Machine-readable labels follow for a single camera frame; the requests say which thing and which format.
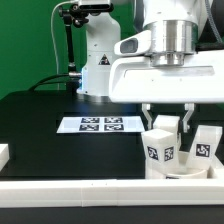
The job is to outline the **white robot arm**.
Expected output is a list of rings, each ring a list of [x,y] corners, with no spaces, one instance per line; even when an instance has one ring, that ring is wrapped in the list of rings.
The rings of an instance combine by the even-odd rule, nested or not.
[[[100,49],[89,43],[81,91],[117,103],[180,103],[187,122],[197,103],[224,102],[224,49],[199,50],[200,29],[212,22],[213,0],[137,0],[134,36]]]

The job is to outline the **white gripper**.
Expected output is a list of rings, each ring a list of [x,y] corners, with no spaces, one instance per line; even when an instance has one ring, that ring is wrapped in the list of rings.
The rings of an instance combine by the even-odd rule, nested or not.
[[[148,57],[120,58],[111,67],[109,97],[121,103],[181,103],[182,130],[194,113],[194,103],[224,102],[224,50],[187,55],[183,66],[152,67]],[[143,104],[152,129],[151,105]]]

